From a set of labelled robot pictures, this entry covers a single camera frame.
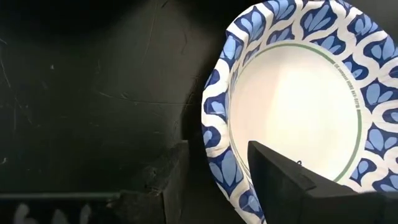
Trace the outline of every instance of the blue leaf pattern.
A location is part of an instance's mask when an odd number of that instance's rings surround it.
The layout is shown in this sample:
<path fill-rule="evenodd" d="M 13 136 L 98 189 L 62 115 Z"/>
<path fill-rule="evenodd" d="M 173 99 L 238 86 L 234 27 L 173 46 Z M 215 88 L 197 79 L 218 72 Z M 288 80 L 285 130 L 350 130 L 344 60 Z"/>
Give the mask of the blue leaf pattern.
<path fill-rule="evenodd" d="M 365 46 L 363 53 L 365 56 L 373 58 L 382 67 L 398 56 L 398 48 L 395 47 L 392 38 L 387 36 L 384 40 L 371 42 Z"/>
<path fill-rule="evenodd" d="M 379 97 L 377 102 L 378 103 L 385 102 L 385 101 L 389 100 L 391 98 L 391 96 L 392 96 L 392 91 L 387 91 L 387 92 L 383 93 L 383 95 L 381 95 Z"/>
<path fill-rule="evenodd" d="M 255 212 L 258 212 L 260 210 L 260 205 L 257 199 L 255 199 L 253 196 L 249 196 L 249 206 L 251 209 L 253 209 Z"/>
<path fill-rule="evenodd" d="M 215 114 L 221 114 L 223 116 L 226 116 L 225 108 L 224 108 L 223 104 L 221 104 L 219 102 L 212 102 L 211 106 L 213 107 Z"/>
<path fill-rule="evenodd" d="M 372 129 L 369 132 L 369 140 L 372 143 L 373 147 L 375 147 L 377 150 L 381 151 L 383 149 L 383 135 L 378 129 Z"/>
<path fill-rule="evenodd" d="M 343 0 L 337 0 L 338 3 L 340 3 L 346 10 L 346 16 L 348 15 L 349 10 L 352 8 L 350 4 L 347 2 L 344 2 Z"/>
<path fill-rule="evenodd" d="M 203 134 L 203 142 L 205 143 L 205 146 L 207 145 L 207 143 L 209 142 L 211 137 L 213 137 L 213 134 L 211 133 L 211 131 L 209 131 L 209 130 L 205 131 L 205 133 Z"/>
<path fill-rule="evenodd" d="M 289 2 L 287 0 L 266 1 L 264 5 L 274 13 L 272 25 L 291 18 L 296 10 L 295 2 Z"/>
<path fill-rule="evenodd" d="M 236 41 L 232 36 L 229 36 L 224 44 L 223 53 L 228 59 L 231 60 L 235 56 L 235 50 L 236 50 Z"/>
<path fill-rule="evenodd" d="M 331 27 L 336 19 L 337 15 L 331 10 L 328 1 L 325 1 L 323 6 L 318 9 L 309 10 L 300 21 L 304 31 L 303 38 L 306 38 L 306 36 L 316 31 Z"/>
<path fill-rule="evenodd" d="M 228 151 L 221 163 L 221 171 L 223 172 L 225 182 L 231 186 L 236 175 L 236 161 L 235 156 L 231 151 Z"/>
<path fill-rule="evenodd" d="M 365 148 L 370 151 L 377 150 L 379 153 L 381 153 L 382 151 L 392 148 L 397 144 L 397 141 L 398 139 L 396 136 L 388 136 L 381 133 L 381 131 L 377 128 L 371 128 L 369 130 L 368 140 L 365 143 Z"/>
<path fill-rule="evenodd" d="M 218 145 L 218 143 L 221 140 L 221 135 L 215 127 L 213 126 L 206 127 L 202 125 L 201 131 L 203 133 L 203 143 L 205 144 L 206 148 Z"/>
<path fill-rule="evenodd" d="M 216 179 L 221 183 L 224 182 L 223 174 L 221 173 L 220 168 L 218 168 L 218 166 L 213 162 L 209 162 L 209 166 L 213 176 L 216 177 Z"/>
<path fill-rule="evenodd" d="M 341 54 L 346 48 L 346 44 L 337 37 L 337 31 L 334 31 L 328 37 L 313 40 L 312 42 L 335 55 Z"/>
<path fill-rule="evenodd" d="M 256 6 L 254 6 L 253 11 L 249 12 L 238 18 L 235 24 L 242 30 L 249 34 L 249 43 L 260 39 L 264 33 L 264 28 L 266 26 L 266 19 L 262 15 Z"/>
<path fill-rule="evenodd" d="M 369 159 L 361 159 L 358 166 L 355 168 L 354 172 L 351 174 L 350 179 L 361 185 L 361 179 L 368 172 L 373 172 L 376 170 L 376 165 Z"/>
<path fill-rule="evenodd" d="M 292 26 L 290 25 L 283 30 L 274 31 L 268 37 L 267 44 L 272 44 L 282 40 L 292 40 L 292 39 L 294 39 L 294 35 L 292 33 Z"/>
<path fill-rule="evenodd" d="M 343 60 L 343 63 L 351 71 L 351 74 L 354 76 L 355 80 L 362 80 L 369 75 L 369 70 L 362 65 L 358 65 L 353 56 L 350 55 L 348 58 Z"/>
<path fill-rule="evenodd" d="M 370 105 L 373 105 L 377 102 L 380 96 L 380 86 L 377 83 L 374 83 L 368 87 L 366 91 L 366 99 Z"/>
<path fill-rule="evenodd" d="M 369 167 L 369 163 L 367 161 L 361 161 L 358 165 L 358 171 L 360 174 L 363 174 Z"/>
<path fill-rule="evenodd" d="M 395 192 L 398 190 L 398 175 L 391 175 L 389 177 L 389 182 L 386 181 L 386 184 L 381 184 L 380 188 L 386 192 Z"/>
<path fill-rule="evenodd" d="M 261 210 L 260 204 L 257 199 L 256 192 L 252 187 L 241 194 L 239 198 L 239 207 L 244 211 L 257 215 L 260 219 L 264 219 L 264 214 Z"/>
<path fill-rule="evenodd" d="M 372 150 L 374 149 L 372 143 L 369 142 L 369 141 L 366 141 L 366 143 L 365 143 L 365 148 L 366 148 L 366 149 L 372 149 Z"/>
<path fill-rule="evenodd" d="M 380 84 L 373 83 L 369 85 L 368 89 L 366 90 L 366 100 L 368 101 L 368 104 L 375 105 L 376 103 L 383 103 L 385 101 L 389 101 L 394 93 L 391 90 L 387 90 L 382 95 L 380 94 L 381 94 Z"/>
<path fill-rule="evenodd" d="M 389 72 L 389 75 L 391 78 L 398 78 L 398 66 L 392 68 L 391 71 Z"/>
<path fill-rule="evenodd" d="M 390 147 L 392 147 L 393 145 L 395 145 L 397 143 L 397 138 L 395 137 L 389 137 L 386 142 L 384 143 L 384 148 L 385 149 L 389 149 Z"/>
<path fill-rule="evenodd" d="M 380 46 L 376 45 L 372 48 L 371 50 L 372 54 L 374 57 L 376 57 L 377 59 L 381 58 L 381 48 Z"/>
<path fill-rule="evenodd" d="M 226 61 L 231 68 L 233 63 L 241 56 L 242 50 L 243 41 L 230 34 L 226 39 L 220 58 Z"/>
<path fill-rule="evenodd" d="M 207 88 L 207 87 L 210 86 L 210 85 L 214 85 L 214 84 L 217 83 L 219 80 L 220 80 L 220 73 L 219 73 L 216 69 L 214 69 L 214 70 L 212 71 L 212 73 L 210 74 L 209 79 L 207 79 L 205 88 Z"/>
<path fill-rule="evenodd" d="M 391 113 L 391 118 L 392 118 L 394 121 L 397 121 L 397 122 L 398 122 L 398 112 L 393 112 L 393 113 Z"/>
<path fill-rule="evenodd" d="M 357 43 L 369 34 L 380 30 L 379 26 L 365 14 L 356 16 L 348 25 L 347 29 L 355 35 Z"/>

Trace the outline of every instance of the dark background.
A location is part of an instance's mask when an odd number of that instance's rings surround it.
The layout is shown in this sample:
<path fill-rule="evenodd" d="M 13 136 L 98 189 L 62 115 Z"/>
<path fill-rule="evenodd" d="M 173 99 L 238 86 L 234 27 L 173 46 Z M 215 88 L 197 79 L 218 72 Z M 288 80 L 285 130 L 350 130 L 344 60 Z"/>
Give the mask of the dark background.
<path fill-rule="evenodd" d="M 254 0 L 0 2 L 0 191 L 102 192 L 191 141 L 184 223 L 242 223 L 207 168 L 201 90 Z M 398 2 L 348 1 L 398 38 Z"/>

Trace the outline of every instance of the green line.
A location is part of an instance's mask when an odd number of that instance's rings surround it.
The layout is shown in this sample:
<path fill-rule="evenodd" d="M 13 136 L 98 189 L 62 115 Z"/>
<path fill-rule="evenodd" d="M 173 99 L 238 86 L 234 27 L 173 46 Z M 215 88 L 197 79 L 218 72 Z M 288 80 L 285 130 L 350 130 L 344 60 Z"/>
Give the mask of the green line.
<path fill-rule="evenodd" d="M 362 132 L 362 115 L 361 115 L 361 110 L 356 110 L 356 115 L 358 116 L 358 130 L 357 130 L 357 135 L 356 135 L 356 141 L 355 141 L 355 147 L 354 147 L 354 152 L 351 155 L 346 167 L 344 167 L 343 171 L 333 180 L 334 182 L 339 181 L 345 173 L 348 171 L 349 167 L 352 165 L 354 162 L 355 156 L 358 153 L 359 149 L 359 142 L 361 140 L 361 132 Z"/>
<path fill-rule="evenodd" d="M 255 59 L 256 57 L 260 56 L 260 54 L 263 54 L 264 52 L 267 52 L 267 51 L 272 50 L 272 49 L 277 48 L 277 47 L 286 47 L 286 46 L 301 47 L 301 48 L 303 48 L 303 49 L 311 50 L 312 52 L 315 52 L 315 53 L 317 53 L 318 55 L 321 55 L 324 59 L 326 59 L 326 60 L 327 60 L 328 62 L 330 62 L 332 65 L 335 65 L 335 64 L 336 64 L 336 62 L 335 62 L 332 58 L 330 58 L 329 56 L 327 56 L 327 54 L 321 52 L 320 50 L 315 49 L 315 48 L 313 48 L 313 47 L 309 47 L 309 46 L 303 45 L 303 44 L 294 44 L 294 43 L 278 44 L 278 45 L 269 47 L 269 48 L 267 48 L 267 49 L 264 49 L 264 50 L 262 50 L 261 52 L 259 52 L 255 57 L 253 57 L 252 59 L 250 59 L 250 61 L 252 61 L 252 60 Z M 241 72 L 238 74 L 238 77 L 236 77 L 237 80 L 238 80 L 240 74 L 243 73 L 243 71 L 244 71 L 244 69 L 246 68 L 246 66 L 247 66 L 248 64 L 250 64 L 250 61 L 248 61 L 248 62 L 245 64 L 245 66 L 243 67 L 243 69 L 241 70 Z M 341 75 L 344 79 L 346 79 L 347 76 L 346 76 L 341 70 L 337 69 L 337 71 L 340 73 L 340 75 Z M 350 157 L 350 159 L 349 159 L 347 165 L 344 167 L 343 171 L 341 171 L 340 174 L 333 180 L 333 181 L 335 181 L 335 182 L 339 181 L 339 180 L 346 174 L 346 172 L 348 171 L 349 167 L 352 165 L 352 163 L 353 163 L 353 161 L 354 161 L 354 159 L 355 159 L 355 157 L 356 157 L 356 154 L 358 153 L 359 142 L 360 142 L 360 140 L 361 140 L 361 132 L 362 132 L 362 116 L 361 116 L 361 110 L 357 110 L 357 111 L 356 111 L 356 114 L 357 114 L 357 117 L 358 117 L 358 130 L 357 130 L 357 135 L 356 135 L 356 142 L 355 142 L 354 151 L 353 151 L 353 153 L 352 153 L 352 155 L 351 155 L 351 157 Z M 234 148 L 236 149 L 235 144 L 234 144 L 234 141 L 233 141 L 232 138 L 231 138 L 231 143 L 232 143 L 232 147 L 234 147 Z"/>

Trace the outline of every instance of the black bracket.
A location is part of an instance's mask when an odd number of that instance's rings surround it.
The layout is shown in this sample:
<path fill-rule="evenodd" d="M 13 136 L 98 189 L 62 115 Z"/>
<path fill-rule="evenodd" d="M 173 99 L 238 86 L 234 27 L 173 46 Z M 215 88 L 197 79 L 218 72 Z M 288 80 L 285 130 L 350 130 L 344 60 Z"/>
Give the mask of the black bracket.
<path fill-rule="evenodd" d="M 248 160 L 268 224 L 398 223 L 398 192 L 359 194 L 256 141 Z"/>

